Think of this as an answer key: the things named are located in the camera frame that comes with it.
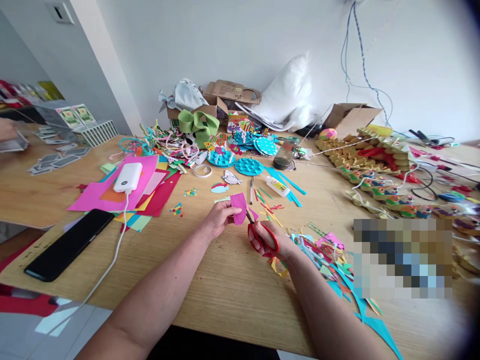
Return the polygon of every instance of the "smartphone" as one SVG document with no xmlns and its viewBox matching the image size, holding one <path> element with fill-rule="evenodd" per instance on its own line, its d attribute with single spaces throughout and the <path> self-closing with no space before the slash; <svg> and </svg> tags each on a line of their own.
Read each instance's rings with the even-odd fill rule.
<svg viewBox="0 0 480 360">
<path fill-rule="evenodd" d="M 52 282 L 114 217 L 110 212 L 93 209 L 28 264 L 23 272 L 43 282 Z"/>
</svg>

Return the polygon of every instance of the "light switch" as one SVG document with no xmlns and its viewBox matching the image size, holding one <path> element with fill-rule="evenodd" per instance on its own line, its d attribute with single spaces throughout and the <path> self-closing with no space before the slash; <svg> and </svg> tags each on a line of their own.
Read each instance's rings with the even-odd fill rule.
<svg viewBox="0 0 480 360">
<path fill-rule="evenodd" d="M 73 24 L 69 9 L 64 2 L 47 2 L 46 7 L 50 11 L 51 17 L 61 24 Z"/>
</svg>

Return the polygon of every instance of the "glue bottle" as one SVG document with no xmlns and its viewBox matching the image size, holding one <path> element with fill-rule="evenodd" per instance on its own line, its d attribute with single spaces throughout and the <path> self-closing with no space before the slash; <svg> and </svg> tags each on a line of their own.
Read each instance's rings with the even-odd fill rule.
<svg viewBox="0 0 480 360">
<path fill-rule="evenodd" d="M 266 184 L 278 195 L 280 195 L 281 197 L 286 197 L 289 194 L 290 189 L 285 185 L 283 185 L 280 181 L 278 181 L 277 179 L 274 179 L 271 176 L 265 176 L 263 174 L 262 176 Z"/>
</svg>

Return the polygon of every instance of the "colorful ball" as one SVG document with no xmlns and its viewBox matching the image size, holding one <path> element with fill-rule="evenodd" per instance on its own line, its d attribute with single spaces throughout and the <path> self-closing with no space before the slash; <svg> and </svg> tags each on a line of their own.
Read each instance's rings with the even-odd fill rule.
<svg viewBox="0 0 480 360">
<path fill-rule="evenodd" d="M 337 137 L 337 131 L 335 129 L 325 129 L 322 130 L 318 136 L 322 140 L 335 139 Z"/>
</svg>

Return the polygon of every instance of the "pixelated blur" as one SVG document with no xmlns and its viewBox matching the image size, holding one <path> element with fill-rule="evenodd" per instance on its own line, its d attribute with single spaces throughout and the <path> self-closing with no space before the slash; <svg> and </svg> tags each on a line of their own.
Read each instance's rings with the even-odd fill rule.
<svg viewBox="0 0 480 360">
<path fill-rule="evenodd" d="M 452 220 L 356 219 L 353 230 L 360 298 L 452 297 Z"/>
</svg>

